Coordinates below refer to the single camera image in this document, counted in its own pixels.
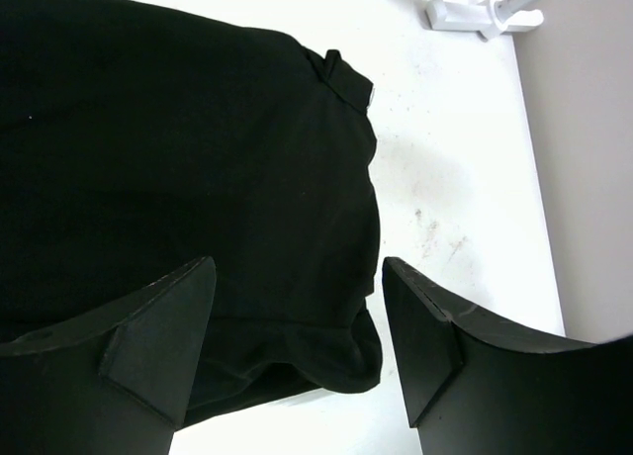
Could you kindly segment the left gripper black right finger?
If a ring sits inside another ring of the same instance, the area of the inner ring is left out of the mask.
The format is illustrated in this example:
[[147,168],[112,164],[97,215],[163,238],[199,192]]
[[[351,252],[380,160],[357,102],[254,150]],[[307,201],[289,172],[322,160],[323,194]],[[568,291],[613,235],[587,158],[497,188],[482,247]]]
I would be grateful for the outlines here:
[[397,257],[383,290],[409,425],[426,454],[628,454],[632,340],[527,327]]

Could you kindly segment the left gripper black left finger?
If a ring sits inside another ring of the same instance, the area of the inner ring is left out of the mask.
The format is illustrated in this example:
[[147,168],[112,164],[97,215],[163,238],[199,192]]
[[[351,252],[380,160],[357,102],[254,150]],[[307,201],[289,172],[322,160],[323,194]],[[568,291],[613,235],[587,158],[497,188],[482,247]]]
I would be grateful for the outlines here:
[[4,454],[166,454],[216,286],[210,257],[1,345]]

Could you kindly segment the black trousers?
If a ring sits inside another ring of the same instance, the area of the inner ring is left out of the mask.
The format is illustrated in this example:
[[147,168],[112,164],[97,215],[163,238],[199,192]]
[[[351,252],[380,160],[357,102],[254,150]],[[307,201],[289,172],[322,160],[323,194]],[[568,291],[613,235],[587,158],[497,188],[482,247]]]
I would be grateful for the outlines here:
[[1,0],[1,337],[215,261],[187,424],[383,363],[372,82],[337,50],[128,0]]

